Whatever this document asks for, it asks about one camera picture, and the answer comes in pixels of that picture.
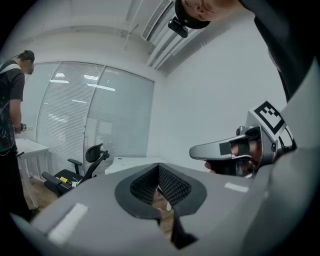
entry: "white sticker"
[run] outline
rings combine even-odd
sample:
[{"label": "white sticker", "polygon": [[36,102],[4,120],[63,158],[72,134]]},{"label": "white sticker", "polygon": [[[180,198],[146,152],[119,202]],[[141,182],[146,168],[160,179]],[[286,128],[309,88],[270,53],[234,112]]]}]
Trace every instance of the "white sticker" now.
[{"label": "white sticker", "polygon": [[230,182],[226,183],[224,185],[224,187],[226,189],[235,190],[235,191],[242,192],[242,193],[247,193],[249,191],[249,188],[246,187],[246,186],[239,186],[239,185],[236,185],[236,184],[232,184]]}]

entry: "black t-shirt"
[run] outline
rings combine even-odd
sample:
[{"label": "black t-shirt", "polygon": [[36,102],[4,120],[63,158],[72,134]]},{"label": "black t-shirt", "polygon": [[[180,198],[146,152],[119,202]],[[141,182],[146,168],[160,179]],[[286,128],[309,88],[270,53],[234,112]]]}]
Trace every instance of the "black t-shirt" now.
[{"label": "black t-shirt", "polygon": [[302,5],[287,0],[239,1],[255,14],[255,25],[280,69],[279,75],[289,101],[317,54],[312,38],[315,34],[313,15],[309,12],[311,1]]},{"label": "black t-shirt", "polygon": [[[14,60],[5,62],[0,71]],[[25,75],[20,69],[14,68],[0,74],[0,157],[15,143],[15,132],[10,120],[10,100],[23,100]]]}]

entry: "ceiling light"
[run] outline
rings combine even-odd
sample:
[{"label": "ceiling light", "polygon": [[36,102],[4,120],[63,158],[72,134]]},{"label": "ceiling light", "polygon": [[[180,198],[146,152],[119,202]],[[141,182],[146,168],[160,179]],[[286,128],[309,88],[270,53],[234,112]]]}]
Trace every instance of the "ceiling light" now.
[{"label": "ceiling light", "polygon": [[104,70],[104,71],[105,71],[105,72],[114,73],[114,74],[119,75],[119,72],[115,72],[115,71],[112,71],[112,70],[108,70],[108,69],[106,69],[106,70]]},{"label": "ceiling light", "polygon": [[50,80],[51,83],[59,83],[59,84],[69,84],[69,81],[66,80]]},{"label": "ceiling light", "polygon": [[80,102],[80,103],[87,103],[86,101],[75,100],[75,99],[73,99],[72,101],[73,101],[73,102]]},{"label": "ceiling light", "polygon": [[97,76],[91,76],[91,75],[84,75],[84,78],[86,78],[86,79],[91,79],[91,80],[98,80],[99,79],[99,77],[97,77]]},{"label": "ceiling light", "polygon": [[92,84],[92,83],[87,83],[87,85],[90,86],[90,87],[96,87],[96,88],[100,88],[100,89],[105,89],[105,90],[112,91],[112,92],[116,91],[116,89],[113,89],[113,88],[110,88],[110,87],[106,87],[106,86],[102,86],[102,85],[97,85],[97,84]]},{"label": "ceiling light", "polygon": [[49,115],[49,117],[50,117],[52,120],[59,121],[59,122],[63,122],[63,123],[66,123],[66,122],[67,122],[66,119],[61,119],[61,118],[59,118],[59,117],[57,117],[57,116],[55,116],[55,115],[53,115],[53,114],[48,114],[48,115]]},{"label": "ceiling light", "polygon": [[64,74],[64,73],[56,73],[56,74],[55,74],[55,77],[56,77],[56,78],[64,78],[64,77],[65,77],[65,74]]}]

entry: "yellow object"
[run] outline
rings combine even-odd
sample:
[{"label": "yellow object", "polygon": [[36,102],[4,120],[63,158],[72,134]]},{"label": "yellow object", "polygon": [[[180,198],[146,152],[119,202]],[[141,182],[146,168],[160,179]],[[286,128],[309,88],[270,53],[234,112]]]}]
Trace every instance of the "yellow object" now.
[{"label": "yellow object", "polygon": [[60,178],[60,181],[62,181],[62,182],[64,182],[64,183],[67,183],[67,182],[68,182],[68,180],[67,180],[66,178],[64,178],[64,177],[61,177],[61,178]]}]

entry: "white desk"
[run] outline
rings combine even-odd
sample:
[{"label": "white desk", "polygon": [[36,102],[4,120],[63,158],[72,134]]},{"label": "white desk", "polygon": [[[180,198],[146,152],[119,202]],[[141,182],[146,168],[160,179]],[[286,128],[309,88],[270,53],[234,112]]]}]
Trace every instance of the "white desk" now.
[{"label": "white desk", "polygon": [[166,163],[159,157],[115,157],[113,163],[104,171],[104,173],[112,174],[120,172],[132,167],[143,166],[154,163]]},{"label": "white desk", "polygon": [[[15,140],[16,147],[18,149],[18,153],[24,152],[21,156],[19,156],[21,173],[23,177],[23,181],[26,187],[27,192],[29,193],[32,203],[35,207],[38,207],[37,198],[32,192],[32,188],[29,182],[29,178],[31,175],[31,171],[28,170],[28,159],[33,157],[39,157],[39,160],[42,159],[45,161],[46,172],[48,172],[48,161],[47,161],[47,153],[49,147],[35,143],[26,138],[17,138]],[[41,180],[41,171],[39,170],[39,166],[37,168],[38,177],[35,175],[34,178]]]}]

